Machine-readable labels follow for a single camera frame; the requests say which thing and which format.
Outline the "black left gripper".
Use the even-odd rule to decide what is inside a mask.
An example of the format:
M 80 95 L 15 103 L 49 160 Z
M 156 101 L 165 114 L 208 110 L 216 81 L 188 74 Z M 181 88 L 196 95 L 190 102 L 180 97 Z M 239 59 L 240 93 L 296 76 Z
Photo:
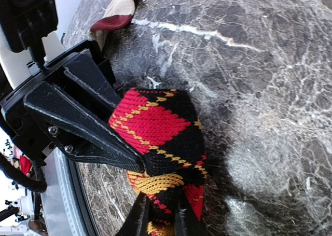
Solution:
M 72 161 L 142 173 L 138 151 L 108 125 L 117 106 L 114 83 L 97 43 L 82 41 L 1 100 L 1 126 L 39 165 L 47 148 L 57 148 Z

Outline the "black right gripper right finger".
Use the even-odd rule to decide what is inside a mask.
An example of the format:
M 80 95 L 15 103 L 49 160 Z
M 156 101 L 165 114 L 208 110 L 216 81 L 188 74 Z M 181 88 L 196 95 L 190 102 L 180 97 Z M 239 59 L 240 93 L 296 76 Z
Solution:
M 174 214 L 176 236 L 208 236 L 185 195 L 180 195 Z

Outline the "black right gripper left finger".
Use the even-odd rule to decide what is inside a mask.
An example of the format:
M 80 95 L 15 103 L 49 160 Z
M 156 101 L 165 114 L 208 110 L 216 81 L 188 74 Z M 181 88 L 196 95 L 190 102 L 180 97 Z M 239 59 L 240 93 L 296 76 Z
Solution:
M 147 236 L 148 223 L 149 199 L 146 195 L 138 195 L 116 236 Z

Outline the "black argyle sock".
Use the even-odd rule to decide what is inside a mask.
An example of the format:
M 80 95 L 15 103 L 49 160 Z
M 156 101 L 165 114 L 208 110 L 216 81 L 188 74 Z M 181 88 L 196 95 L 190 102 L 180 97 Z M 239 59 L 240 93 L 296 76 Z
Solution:
M 128 171 L 137 194 L 149 201 L 148 235 L 175 235 L 175 207 L 185 194 L 201 218 L 208 176 L 201 122 L 189 95 L 176 89 L 132 88 L 109 125 L 142 156 L 141 173 Z

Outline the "beige striped sock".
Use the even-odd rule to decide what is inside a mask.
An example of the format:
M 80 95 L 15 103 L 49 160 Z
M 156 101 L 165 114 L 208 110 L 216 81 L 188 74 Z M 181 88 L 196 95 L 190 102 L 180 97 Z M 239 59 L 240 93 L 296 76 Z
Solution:
M 136 7 L 134 0 L 112 0 L 102 19 L 90 28 L 89 38 L 95 40 L 103 50 L 111 32 L 126 27 L 132 20 Z

